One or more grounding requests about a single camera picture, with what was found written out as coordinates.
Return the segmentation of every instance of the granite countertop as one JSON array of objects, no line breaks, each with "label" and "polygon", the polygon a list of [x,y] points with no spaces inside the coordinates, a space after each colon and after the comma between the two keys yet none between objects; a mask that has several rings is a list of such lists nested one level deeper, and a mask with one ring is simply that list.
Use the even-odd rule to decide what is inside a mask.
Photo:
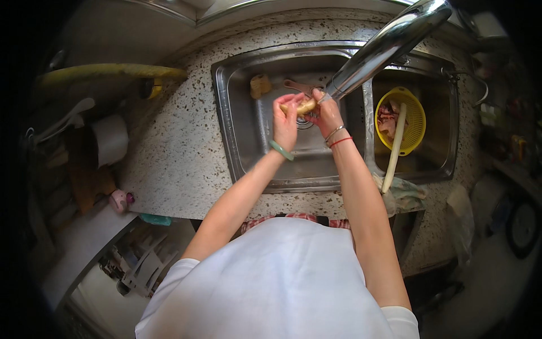
[{"label": "granite countertop", "polygon": [[[156,100],[129,100],[125,119],[130,145],[119,169],[119,187],[132,191],[134,212],[202,219],[212,204],[232,185],[224,153],[222,136],[212,90],[211,65],[232,55],[250,50],[300,41],[360,40],[374,35],[389,15],[360,11],[365,20],[351,18],[352,11],[314,11],[312,20],[290,21],[292,14],[267,16],[262,21],[243,22],[246,31],[222,30],[220,39],[181,57],[171,65],[184,67],[188,79],[180,86],[169,85]],[[223,37],[227,32],[232,35]],[[469,68],[467,53],[434,38],[427,38],[415,48],[453,62],[457,69]],[[473,79],[458,82],[460,133],[454,178],[449,182],[427,185],[427,210],[406,261],[403,274],[419,271],[423,265],[437,263],[454,255],[446,229],[446,198],[454,183],[470,189],[481,174],[475,147],[477,112],[471,108],[478,98]],[[289,212],[327,215],[345,219],[340,193],[263,194],[249,214],[249,219]]]}]

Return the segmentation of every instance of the green bracelet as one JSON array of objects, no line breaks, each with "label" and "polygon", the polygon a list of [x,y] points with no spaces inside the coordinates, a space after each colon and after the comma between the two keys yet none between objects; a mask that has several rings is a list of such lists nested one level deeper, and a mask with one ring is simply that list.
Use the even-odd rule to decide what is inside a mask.
[{"label": "green bracelet", "polygon": [[294,161],[294,156],[290,154],[290,152],[287,152],[284,148],[282,148],[279,144],[275,142],[275,140],[271,140],[269,142],[269,145],[275,149],[278,153],[282,154],[284,158]]}]

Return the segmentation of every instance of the kitchen faucet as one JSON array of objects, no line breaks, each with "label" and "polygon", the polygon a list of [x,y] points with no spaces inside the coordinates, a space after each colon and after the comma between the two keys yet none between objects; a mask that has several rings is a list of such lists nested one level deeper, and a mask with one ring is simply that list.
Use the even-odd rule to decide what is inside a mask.
[{"label": "kitchen faucet", "polygon": [[451,15],[447,0],[421,0],[402,11],[373,36],[327,84],[321,101],[340,99],[389,63],[411,51]]}]

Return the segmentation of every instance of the raw meat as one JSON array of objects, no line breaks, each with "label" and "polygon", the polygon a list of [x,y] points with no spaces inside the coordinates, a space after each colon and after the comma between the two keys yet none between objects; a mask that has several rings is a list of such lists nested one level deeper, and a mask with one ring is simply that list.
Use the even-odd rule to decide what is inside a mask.
[{"label": "raw meat", "polygon": [[[380,133],[385,133],[388,137],[388,141],[393,143],[395,137],[395,128],[397,126],[397,119],[399,118],[400,105],[393,100],[390,100],[388,104],[382,104],[378,108],[377,125]],[[408,122],[405,121],[405,129],[408,127]]]},{"label": "raw meat", "polygon": [[395,136],[395,120],[386,119],[383,123],[378,125],[380,132],[387,132],[388,137],[393,138]]}]

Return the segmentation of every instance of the yellow colander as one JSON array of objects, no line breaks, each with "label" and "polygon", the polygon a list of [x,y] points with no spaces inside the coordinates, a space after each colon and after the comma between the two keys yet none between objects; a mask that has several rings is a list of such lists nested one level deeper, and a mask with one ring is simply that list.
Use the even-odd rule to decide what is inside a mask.
[{"label": "yellow colander", "polygon": [[403,142],[401,142],[401,148],[399,150],[399,155],[404,157],[414,151],[420,142],[422,142],[423,136],[425,135],[425,112],[418,99],[404,87],[395,87],[380,99],[375,110],[375,129],[378,133],[378,137],[382,140],[382,143],[389,149],[393,146],[393,140],[391,140],[390,143],[388,137],[380,133],[378,130],[377,119],[380,105],[389,104],[390,99],[399,105],[401,103],[406,104],[406,121],[408,122],[408,127],[405,127]]}]

